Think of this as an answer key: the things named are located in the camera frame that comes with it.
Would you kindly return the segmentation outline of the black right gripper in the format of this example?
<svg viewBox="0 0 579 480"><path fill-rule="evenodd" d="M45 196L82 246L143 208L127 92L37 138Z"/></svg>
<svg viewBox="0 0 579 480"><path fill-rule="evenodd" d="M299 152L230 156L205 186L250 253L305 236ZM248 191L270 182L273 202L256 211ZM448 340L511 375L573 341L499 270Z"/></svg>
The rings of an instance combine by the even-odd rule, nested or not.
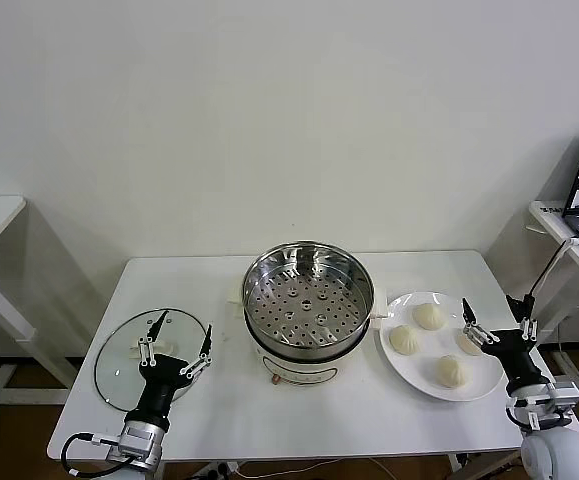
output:
<svg viewBox="0 0 579 480"><path fill-rule="evenodd" d="M535 298L525 294L522 299L505 296L511 314L520 329L496 330L493 333L485 329L466 298L462 299L463 334L482 352L497 358L507 376L506 391L513 394L516 390L532 385L545 385L550 380L534 364L530 351L537 340L537 321L533 318Z"/></svg>

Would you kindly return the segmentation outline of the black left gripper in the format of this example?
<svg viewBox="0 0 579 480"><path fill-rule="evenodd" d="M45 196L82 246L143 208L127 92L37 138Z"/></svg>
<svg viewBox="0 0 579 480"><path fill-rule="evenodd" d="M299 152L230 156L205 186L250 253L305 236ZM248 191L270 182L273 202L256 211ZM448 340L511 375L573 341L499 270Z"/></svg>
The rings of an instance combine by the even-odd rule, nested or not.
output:
<svg viewBox="0 0 579 480"><path fill-rule="evenodd" d="M212 362L212 324L206 328L202 346L194 361L189 363L164 354L155 355L154 345L168 314L169 310L165 309L150 324L146 335L138 339L139 372L145 380L145 386L137 406L127 413L127 421L169 424L168 415L175 392L192 383L186 376L199 376Z"/></svg>

